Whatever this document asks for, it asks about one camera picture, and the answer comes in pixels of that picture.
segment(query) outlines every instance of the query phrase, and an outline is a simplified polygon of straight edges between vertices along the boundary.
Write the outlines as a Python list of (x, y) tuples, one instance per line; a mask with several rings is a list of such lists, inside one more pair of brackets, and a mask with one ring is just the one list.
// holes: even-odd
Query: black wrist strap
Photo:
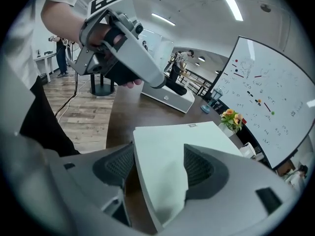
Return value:
[(104, 40), (110, 44), (111, 46), (114, 46), (114, 39), (115, 37), (117, 37), (118, 35), (125, 35), (120, 29), (118, 29), (117, 27), (112, 27), (108, 33), (105, 35)]

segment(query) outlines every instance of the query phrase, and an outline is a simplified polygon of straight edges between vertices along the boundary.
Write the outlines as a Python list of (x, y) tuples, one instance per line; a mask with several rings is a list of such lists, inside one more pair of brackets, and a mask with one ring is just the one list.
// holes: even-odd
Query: whiteboard frame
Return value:
[[(232, 50), (232, 52), (231, 52), (231, 54), (230, 54), (230, 57), (228, 58), (228, 60), (227, 60), (227, 62), (226, 62), (226, 64), (225, 64), (225, 66), (224, 66), (222, 72), (216, 77), (215, 81), (213, 81), (213, 83), (212, 83), (211, 87), (209, 88), (208, 92), (211, 92), (211, 90), (215, 87), (215, 85), (217, 84), (218, 80), (220, 79), (221, 75), (224, 73), (224, 70), (225, 70), (225, 68), (227, 67), (227, 64), (230, 62), (230, 59), (231, 59), (231, 57), (232, 57), (232, 55), (233, 55), (233, 53), (234, 53), (234, 50), (235, 50), (236, 45), (237, 45), (237, 43), (238, 43), (238, 41), (239, 41), (240, 38), (247, 39), (247, 40), (251, 40), (251, 41), (254, 41), (254, 42), (258, 43), (258, 44), (261, 44), (261, 45), (263, 45), (263, 46), (266, 46), (266, 47), (270, 48), (271, 50), (277, 52), (278, 54), (282, 55), (283, 57), (287, 58), (289, 61), (291, 61), (293, 64), (295, 64), (295, 65), (311, 80), (311, 82), (312, 82), (312, 83), (314, 84), (314, 86), (315, 86), (315, 82), (311, 79), (311, 77), (310, 77), (296, 62), (294, 62), (293, 60), (291, 60), (290, 58), (288, 58), (288, 57), (287, 57), (286, 55), (284, 55), (283, 53), (281, 53), (281, 52), (279, 52), (278, 50), (276, 50), (276, 49), (274, 49), (274, 48), (272, 48), (272, 47), (270, 47), (270, 46), (268, 46), (268, 45), (266, 45), (266, 44), (263, 44), (263, 43), (261, 43), (261, 42), (259, 42), (259, 41), (256, 41), (256, 40), (253, 40), (253, 39), (250, 39), (250, 38), (247, 38), (247, 37), (243, 37), (243, 36), (238, 36), (238, 38), (237, 38), (237, 40), (236, 40), (236, 43), (235, 43), (235, 45), (234, 45), (234, 47), (233, 47), (233, 50)], [(270, 163), (269, 163), (269, 160), (268, 160), (268, 158), (267, 158), (265, 152), (263, 151), (263, 149), (262, 149), (260, 143), (257, 141), (256, 137), (252, 134), (252, 132), (250, 131), (250, 129), (249, 129), (246, 125), (245, 125), (245, 127), (246, 127), (246, 129), (248, 130), (248, 132), (251, 134), (251, 136), (255, 139), (255, 141), (257, 142), (257, 144), (259, 145), (259, 147), (260, 147), (260, 149), (261, 149), (261, 152), (263, 153), (263, 155), (264, 155), (264, 157), (265, 157), (265, 159), (266, 159), (266, 161), (267, 161), (267, 163), (268, 163), (268, 165), (269, 165), (269, 168), (271, 168), (271, 169), (273, 169), (273, 170), (276, 170), (276, 169), (279, 168), (283, 163), (285, 163), (287, 160), (289, 160), (289, 159), (298, 151), (298, 148), (300, 147), (301, 143), (304, 142), (304, 140), (307, 138), (307, 136), (309, 135), (309, 133), (310, 133), (311, 129), (314, 127), (314, 125), (315, 125), (315, 119), (313, 120), (313, 123), (312, 123), (312, 125), (311, 125), (311, 128), (309, 129), (309, 131), (307, 132), (307, 134), (305, 135), (305, 137), (302, 139), (302, 141), (299, 143), (299, 145), (293, 150), (293, 152), (291, 152), (291, 153), (289, 154), (289, 156), (287, 156), (281, 163), (279, 163), (279, 164), (278, 164), (277, 166), (275, 166), (274, 168), (271, 167), (271, 165), (270, 165)]]

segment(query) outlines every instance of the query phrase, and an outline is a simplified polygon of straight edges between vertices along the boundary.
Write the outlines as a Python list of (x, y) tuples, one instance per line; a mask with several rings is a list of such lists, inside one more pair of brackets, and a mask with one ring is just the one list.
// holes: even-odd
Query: whiteboard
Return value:
[(215, 88), (242, 113), (272, 168), (288, 158), (315, 120), (315, 84), (281, 53), (239, 37)]

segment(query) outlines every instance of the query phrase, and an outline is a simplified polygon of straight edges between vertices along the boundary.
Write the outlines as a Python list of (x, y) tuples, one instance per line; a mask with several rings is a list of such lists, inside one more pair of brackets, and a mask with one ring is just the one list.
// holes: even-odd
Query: potted plant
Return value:
[(243, 116), (233, 109), (228, 109), (221, 115), (221, 124), (219, 128), (223, 133), (230, 137), (233, 134), (236, 134), (239, 130), (242, 130), (242, 120)]

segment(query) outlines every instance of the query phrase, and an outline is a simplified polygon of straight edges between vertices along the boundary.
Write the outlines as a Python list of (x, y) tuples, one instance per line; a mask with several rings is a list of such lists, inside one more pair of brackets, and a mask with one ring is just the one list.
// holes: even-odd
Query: black hair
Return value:
[(298, 170), (298, 171), (304, 172), (305, 177), (306, 177), (306, 174), (307, 174), (307, 171), (308, 171), (308, 170), (309, 170), (309, 168), (308, 168), (306, 165), (301, 165), (301, 166), (299, 167), (299, 170)]

